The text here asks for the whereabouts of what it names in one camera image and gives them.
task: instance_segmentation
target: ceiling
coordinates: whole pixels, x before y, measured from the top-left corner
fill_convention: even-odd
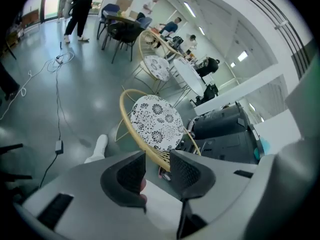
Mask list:
[[[239,84],[255,76],[273,64],[266,52],[260,36],[254,36],[256,31],[250,22],[241,18],[239,13],[221,0],[168,0],[195,27],[202,27],[205,36],[213,43],[227,65],[236,64],[230,68]],[[187,2],[194,11],[194,18],[184,6]],[[238,56],[246,51],[248,57],[243,61]],[[255,104],[259,114],[269,119],[286,109],[286,85],[278,77],[260,89],[246,95],[248,102]]]

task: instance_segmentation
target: railing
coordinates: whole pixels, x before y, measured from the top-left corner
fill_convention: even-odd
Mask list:
[[[290,23],[286,15],[271,0],[250,0],[257,6],[274,24],[274,29],[278,30],[287,43],[292,59],[296,67],[299,79],[308,69],[310,60],[305,46],[301,41],[294,26]]]

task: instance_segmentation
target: black and white patterned cushion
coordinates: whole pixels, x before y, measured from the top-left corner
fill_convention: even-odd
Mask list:
[[[169,62],[157,55],[144,57],[144,62],[150,73],[161,81],[168,81],[170,78]]]
[[[161,151],[175,149],[184,134],[178,111],[155,95],[139,98],[132,108],[130,120],[142,139]]]

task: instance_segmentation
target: blue chair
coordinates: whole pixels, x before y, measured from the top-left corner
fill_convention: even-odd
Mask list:
[[[117,13],[118,11],[120,11],[120,7],[117,4],[113,4],[113,3],[108,3],[105,7],[102,8],[101,10],[101,18],[99,20],[99,27],[98,27],[98,32],[96,33],[96,39],[98,40],[101,33],[105,30],[106,28],[106,17],[103,15],[103,11],[108,11],[108,12],[115,12]],[[100,26],[101,24],[104,24],[103,29],[100,31]]]
[[[152,18],[150,17],[145,17],[145,18],[140,18],[137,20],[138,22],[140,22],[140,27],[143,29],[147,29],[147,27],[150,25],[150,23],[152,22]]]

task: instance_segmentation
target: white shirt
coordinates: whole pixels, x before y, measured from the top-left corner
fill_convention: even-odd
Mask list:
[[[156,4],[156,3],[151,0],[151,1],[149,1],[149,2],[144,3],[143,5],[146,5],[150,10],[152,10],[152,8],[155,6],[155,4]],[[148,17],[149,11],[146,10],[144,7],[142,7],[141,12],[142,12],[146,17]]]
[[[180,44],[180,48],[182,49],[182,51],[186,52],[186,51],[190,50],[190,48],[194,48],[197,44],[198,43],[196,40],[191,41],[190,38],[188,37],[187,40],[183,41]]]

